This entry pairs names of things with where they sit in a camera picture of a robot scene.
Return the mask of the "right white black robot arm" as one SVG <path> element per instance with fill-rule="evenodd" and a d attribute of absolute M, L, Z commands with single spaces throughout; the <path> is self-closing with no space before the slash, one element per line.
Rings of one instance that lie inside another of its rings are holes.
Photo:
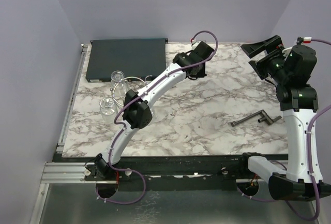
<path fill-rule="evenodd" d="M 313 201 L 330 195 L 317 155 L 318 94 L 308 84 L 317 63 L 316 51 L 307 46 L 311 42 L 311 37 L 299 37 L 296 45 L 285 48 L 281 37 L 275 35 L 241 45 L 249 58 L 265 53 L 249 64 L 260 79 L 271 77 L 277 84 L 276 96 L 287 128 L 288 166 L 283 170 L 262 155 L 252 155 L 238 165 L 238 173 L 243 178 L 258 175 L 267 182 L 274 200 Z"/>

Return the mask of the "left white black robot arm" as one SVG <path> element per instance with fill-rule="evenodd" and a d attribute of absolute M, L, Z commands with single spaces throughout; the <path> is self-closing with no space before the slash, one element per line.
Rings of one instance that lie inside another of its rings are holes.
<path fill-rule="evenodd" d="M 124 106 L 114 119 L 114 124 L 122 125 L 122 128 L 115 134 L 106 151 L 98 154 L 94 160 L 97 174 L 103 180 L 111 179 L 115 171 L 121 170 L 114 165 L 119 162 L 132 137 L 151 122 L 151 107 L 155 102 L 175 84 L 199 74 L 217 50 L 217 41 L 215 48 L 200 41 L 193 50 L 177 54 L 165 71 L 150 84 L 136 92 L 129 90 L 126 93 Z"/>

